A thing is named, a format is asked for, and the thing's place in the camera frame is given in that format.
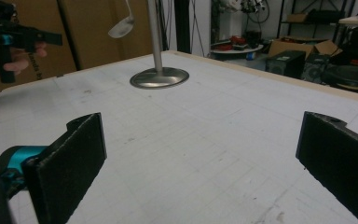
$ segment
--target white wall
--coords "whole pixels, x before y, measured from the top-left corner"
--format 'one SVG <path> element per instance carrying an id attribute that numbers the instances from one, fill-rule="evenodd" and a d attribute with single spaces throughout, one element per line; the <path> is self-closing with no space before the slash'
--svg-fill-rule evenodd
<path id="1" fill-rule="evenodd" d="M 263 38 L 275 38 L 278 31 L 279 17 L 281 11 L 282 0 L 267 0 L 269 3 L 269 18 L 266 22 L 261 24 L 261 31 Z M 175 21 L 174 21 L 174 9 L 173 9 L 173 0 L 162 0 L 164 5 L 165 17 L 168 20 L 170 15 L 169 8 L 171 6 L 171 20 L 168 22 L 168 28 L 171 26 L 171 35 L 168 34 L 170 49 L 176 50 L 176 32 L 175 32 Z M 311 0 L 297 0 L 298 4 L 305 4 L 306 2 L 311 2 Z M 333 2 L 339 3 L 341 0 L 333 0 Z M 293 0 L 285 0 L 284 4 L 284 13 L 283 19 L 286 18 L 287 14 L 291 13 Z M 354 9 L 352 15 L 356 15 L 358 12 L 358 0 L 355 1 Z M 260 19 L 265 18 L 267 11 L 260 11 Z M 190 33 L 192 32 L 193 27 L 193 18 L 194 15 L 197 18 L 197 22 L 200 28 L 198 32 L 195 29 L 192 53 L 199 56 L 207 56 L 209 53 L 210 46 L 210 27 L 211 27 L 211 0 L 190 0 Z M 242 13 L 240 15 L 231 15 L 226 14 L 222 16 L 221 20 L 221 30 L 224 31 L 220 36 L 221 37 L 230 37 L 231 35 L 237 35 L 237 32 L 243 32 L 243 25 L 246 16 Z M 259 30 L 259 27 L 256 23 L 250 22 L 247 28 L 248 31 Z M 307 28 L 298 28 L 293 30 L 292 34 L 306 35 L 304 31 L 307 31 Z M 285 35 L 287 31 L 287 25 L 283 25 L 281 29 L 281 35 Z M 321 37 L 331 37 L 331 27 L 327 27 L 327 30 L 320 30 L 318 28 L 317 35 L 326 35 Z"/>

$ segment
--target wall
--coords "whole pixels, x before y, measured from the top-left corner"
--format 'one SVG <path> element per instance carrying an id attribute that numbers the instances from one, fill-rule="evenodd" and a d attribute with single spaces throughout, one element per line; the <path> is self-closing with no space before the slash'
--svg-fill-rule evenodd
<path id="1" fill-rule="evenodd" d="M 194 18 L 194 12 L 197 17 L 197 22 L 200 28 L 200 36 L 201 42 L 200 44 L 198 38 L 198 32 L 196 31 L 194 34 L 194 42 L 193 42 L 193 54 L 200 55 L 200 56 L 207 56 L 208 53 L 202 54 L 201 46 L 203 46 L 204 51 L 209 52 L 209 43 L 210 43 L 210 27 L 211 27 L 211 2 L 205 0 L 190 0 L 190 32 L 192 31 L 192 22 Z M 170 49 L 176 50 L 176 32 L 175 32 L 175 22 L 174 22 L 174 10 L 173 10 L 173 0 L 162 0 L 164 5 L 164 13 L 166 17 L 167 24 L 170 25 L 171 34 L 168 35 L 170 44 Z M 192 9 L 192 4 L 195 3 L 195 9 Z M 261 24 L 262 30 L 262 37 L 263 38 L 275 38 L 278 31 L 278 22 L 280 17 L 280 9 L 282 5 L 282 0 L 268 0 L 270 11 L 269 11 L 269 18 L 266 22 Z M 286 0 L 284 4 L 284 11 L 290 14 L 292 8 L 293 0 Z M 168 15 L 170 15 L 170 11 L 172 12 L 172 20 L 168 19 Z M 358 12 L 358 0 L 355 1 L 354 9 L 352 15 L 356 15 Z M 260 18 L 264 18 L 267 14 L 267 11 L 261 11 Z M 235 35 L 235 33 L 231 33 L 231 31 L 238 32 L 238 28 L 236 29 L 236 24 L 241 24 L 240 30 L 243 32 L 243 25 L 246 17 L 244 15 L 224 15 L 223 20 L 221 21 L 221 27 L 227 28 L 225 33 L 221 34 L 222 37 L 228 37 L 231 35 Z M 250 22 L 248 25 L 247 30 L 258 30 L 259 27 L 256 23 Z M 281 34 L 286 34 L 287 25 L 284 25 L 281 30 Z"/>
<path id="2" fill-rule="evenodd" d="M 56 1 L 39 0 L 5 0 L 15 4 L 20 25 L 34 27 L 38 30 L 62 35 L 62 46 L 48 45 L 48 57 L 37 57 L 28 54 L 30 66 L 16 76 L 14 83 L 1 83 L 0 91 L 16 85 L 37 81 L 48 77 L 62 76 L 75 72 L 75 62 L 69 48 L 67 33 L 64 30 L 59 7 Z"/>
<path id="3" fill-rule="evenodd" d="M 135 23 L 127 35 L 118 39 L 109 36 L 108 31 L 129 16 L 124 0 L 58 2 L 79 69 L 152 53 L 147 0 L 130 1 Z"/>

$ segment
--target white tabletop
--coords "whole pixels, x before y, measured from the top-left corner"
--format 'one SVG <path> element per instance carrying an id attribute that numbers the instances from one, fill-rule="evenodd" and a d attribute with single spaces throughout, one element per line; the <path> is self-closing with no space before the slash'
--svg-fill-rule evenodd
<path id="1" fill-rule="evenodd" d="M 296 159 L 304 111 L 358 132 L 358 94 L 165 52 L 190 79 L 141 90 L 146 56 L 0 93 L 0 153 L 47 146 L 101 112 L 107 160 L 69 223 L 358 223 Z M 36 223 L 26 191 L 10 201 Z"/>
<path id="2" fill-rule="evenodd" d="M 358 26 L 358 16 L 341 19 L 338 23 L 349 26 Z"/>

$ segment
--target round metal base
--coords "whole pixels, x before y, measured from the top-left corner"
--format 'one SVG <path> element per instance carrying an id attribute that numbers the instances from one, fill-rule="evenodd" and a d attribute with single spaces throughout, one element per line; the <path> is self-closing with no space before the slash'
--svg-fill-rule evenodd
<path id="1" fill-rule="evenodd" d="M 158 72 L 156 68 L 151 68 L 133 76 L 130 84 L 141 89 L 163 89 L 179 85 L 188 78 L 188 72 L 181 69 L 163 67 Z"/>

